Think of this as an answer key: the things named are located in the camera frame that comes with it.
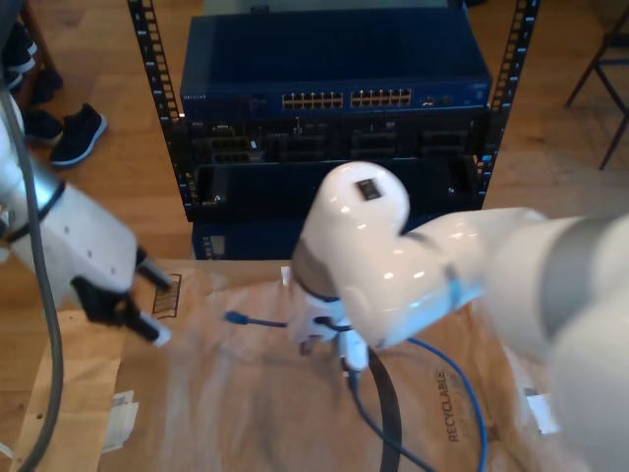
network switch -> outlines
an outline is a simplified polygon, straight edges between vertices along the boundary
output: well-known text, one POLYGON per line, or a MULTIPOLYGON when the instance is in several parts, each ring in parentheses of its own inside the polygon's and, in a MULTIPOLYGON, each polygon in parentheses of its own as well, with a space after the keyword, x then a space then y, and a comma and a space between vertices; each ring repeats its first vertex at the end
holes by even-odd
POLYGON ((193 18, 188 120, 223 124, 486 107, 491 76, 461 9, 193 18))

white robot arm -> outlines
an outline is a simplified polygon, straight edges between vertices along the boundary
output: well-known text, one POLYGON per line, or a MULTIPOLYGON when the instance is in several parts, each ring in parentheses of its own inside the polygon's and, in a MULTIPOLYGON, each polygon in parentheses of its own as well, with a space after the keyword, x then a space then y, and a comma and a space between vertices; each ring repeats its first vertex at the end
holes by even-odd
MULTIPOLYGON (((15 101, 15 116, 23 127, 15 101)), ((27 192, 8 116, 0 107, 0 237, 31 270, 27 192)), ((55 305, 68 297, 96 323, 125 325, 159 346, 170 332, 131 298, 136 271, 170 285, 123 223, 85 194, 31 162, 46 268, 55 305)))
POLYGON ((629 387, 629 217, 505 208, 401 234, 408 212, 402 183, 375 164, 327 175, 293 256, 292 340, 340 334, 345 362, 361 370, 367 345, 393 346, 483 296, 506 343, 548 361, 567 438, 595 470, 629 470, 629 415, 609 407, 629 387), (335 330, 347 324, 356 331, 335 330))

gray cable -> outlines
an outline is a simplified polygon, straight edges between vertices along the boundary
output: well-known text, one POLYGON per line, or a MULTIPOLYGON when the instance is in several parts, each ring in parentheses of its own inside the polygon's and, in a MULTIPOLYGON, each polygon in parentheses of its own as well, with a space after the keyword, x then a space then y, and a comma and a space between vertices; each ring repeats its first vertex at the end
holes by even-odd
POLYGON ((39 216, 37 208, 37 197, 35 195, 34 177, 32 167, 30 166, 30 157, 24 142, 24 136, 20 129, 18 118, 13 109, 11 97, 4 87, 4 81, 0 77, 0 104, 4 108, 9 128, 13 139, 13 144, 18 153, 20 167, 24 176, 25 187, 27 190, 27 207, 29 211, 29 235, 30 248, 32 250, 32 259, 34 262, 35 276, 41 293, 41 301, 43 303, 43 312, 48 325, 48 335, 50 336, 50 351, 52 356, 52 382, 50 388, 50 398, 48 400, 48 409, 39 437, 32 451, 24 461, 21 472, 34 471, 35 467, 43 457, 43 454, 50 444, 52 433, 57 424, 59 408, 61 407, 61 394, 63 392, 63 349, 61 345, 61 331, 59 330, 59 321, 57 320, 57 309, 55 308, 52 290, 50 289, 50 281, 48 280, 48 272, 46 271, 46 261, 43 255, 43 244, 41 242, 41 231, 39 228, 39 216))

sticker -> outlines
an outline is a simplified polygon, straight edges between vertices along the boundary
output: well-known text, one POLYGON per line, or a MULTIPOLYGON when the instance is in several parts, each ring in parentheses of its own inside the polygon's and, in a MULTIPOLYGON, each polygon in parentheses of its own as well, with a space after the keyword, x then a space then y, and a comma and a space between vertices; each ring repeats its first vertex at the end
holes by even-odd
POLYGON ((171 273, 170 276, 173 278, 173 283, 166 290, 155 290, 153 314, 158 320, 177 318, 182 276, 179 273, 171 273))
POLYGON ((355 185, 363 196, 363 200, 366 202, 382 197, 382 193, 375 185, 375 181, 373 179, 361 180, 360 182, 356 182, 355 185))
POLYGON ((137 402, 132 402, 134 391, 116 393, 111 402, 107 431, 101 452, 108 452, 121 448, 131 435, 138 416, 137 402))
POLYGON ((551 435, 561 431, 550 409, 550 399, 548 395, 527 396, 527 400, 529 400, 529 406, 531 410, 533 410, 535 421, 538 423, 538 428, 540 428, 540 432, 543 435, 551 435))

white paper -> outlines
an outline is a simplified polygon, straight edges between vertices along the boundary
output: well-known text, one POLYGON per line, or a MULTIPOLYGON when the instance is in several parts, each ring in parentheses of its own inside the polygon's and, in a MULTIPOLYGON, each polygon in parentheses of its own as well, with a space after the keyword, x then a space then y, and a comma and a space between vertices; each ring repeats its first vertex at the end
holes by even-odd
POLYGON ((550 409, 548 395, 527 396, 527 400, 529 400, 529 406, 533 410, 535 420, 538 422, 538 428, 540 428, 543 435, 551 435, 561 431, 550 409))
POLYGON ((133 398, 133 390, 114 395, 102 452, 121 448, 131 435, 131 431, 136 424, 139 406, 137 402, 132 402, 133 398))
POLYGON ((284 285, 285 287, 288 286, 288 283, 291 280, 291 268, 288 267, 287 265, 283 265, 280 269, 281 273, 282 273, 282 285, 284 285))

